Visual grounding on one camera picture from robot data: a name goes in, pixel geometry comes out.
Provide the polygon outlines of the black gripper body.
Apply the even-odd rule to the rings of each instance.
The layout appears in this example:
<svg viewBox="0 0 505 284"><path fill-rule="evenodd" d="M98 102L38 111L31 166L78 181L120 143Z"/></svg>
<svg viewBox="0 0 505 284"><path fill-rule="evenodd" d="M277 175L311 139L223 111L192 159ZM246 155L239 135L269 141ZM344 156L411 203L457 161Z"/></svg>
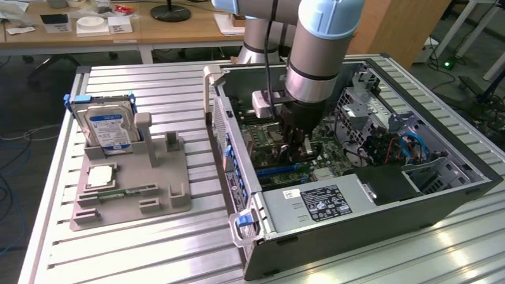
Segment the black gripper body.
<svg viewBox="0 0 505 284"><path fill-rule="evenodd" d="M281 107L281 133L284 139L312 138L313 129L323 120L325 102L288 102Z"/></svg>

